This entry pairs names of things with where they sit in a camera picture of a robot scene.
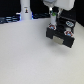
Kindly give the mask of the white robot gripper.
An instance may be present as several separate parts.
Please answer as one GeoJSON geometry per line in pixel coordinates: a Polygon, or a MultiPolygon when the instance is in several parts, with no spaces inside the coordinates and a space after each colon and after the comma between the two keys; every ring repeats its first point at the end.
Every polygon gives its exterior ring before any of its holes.
{"type": "Polygon", "coordinates": [[[43,3],[49,8],[58,7],[64,10],[71,10],[74,6],[74,0],[43,0],[43,3]]]}

